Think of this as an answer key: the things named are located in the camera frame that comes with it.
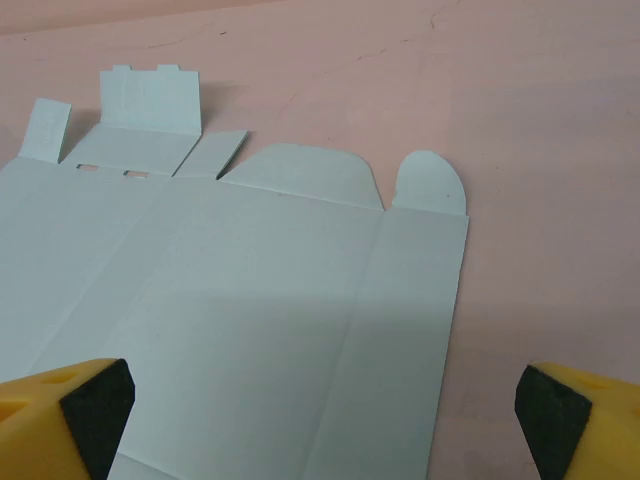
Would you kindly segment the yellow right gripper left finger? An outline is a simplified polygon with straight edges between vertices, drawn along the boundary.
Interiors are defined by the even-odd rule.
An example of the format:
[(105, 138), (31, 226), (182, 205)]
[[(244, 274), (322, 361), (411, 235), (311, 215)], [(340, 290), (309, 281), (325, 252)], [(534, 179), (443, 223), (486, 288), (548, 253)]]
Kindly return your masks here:
[(134, 402), (124, 359), (0, 383), (0, 480), (107, 480)]

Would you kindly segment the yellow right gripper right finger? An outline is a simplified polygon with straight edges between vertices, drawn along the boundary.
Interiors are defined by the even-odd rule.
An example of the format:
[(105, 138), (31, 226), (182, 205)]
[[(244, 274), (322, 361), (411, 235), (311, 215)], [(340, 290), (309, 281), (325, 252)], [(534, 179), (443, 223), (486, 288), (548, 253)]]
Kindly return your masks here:
[(640, 385), (534, 363), (514, 409), (541, 480), (640, 480)]

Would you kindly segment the light blue paper box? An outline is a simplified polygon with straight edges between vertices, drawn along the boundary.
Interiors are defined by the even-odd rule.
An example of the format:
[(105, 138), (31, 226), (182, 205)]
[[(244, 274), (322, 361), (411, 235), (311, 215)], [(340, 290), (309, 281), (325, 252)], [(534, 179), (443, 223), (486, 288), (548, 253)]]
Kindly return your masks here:
[(0, 381), (127, 361), (148, 477), (426, 480), (469, 218), (443, 158), (369, 165), (204, 134), (199, 75), (100, 75), (99, 122), (38, 99), (0, 170)]

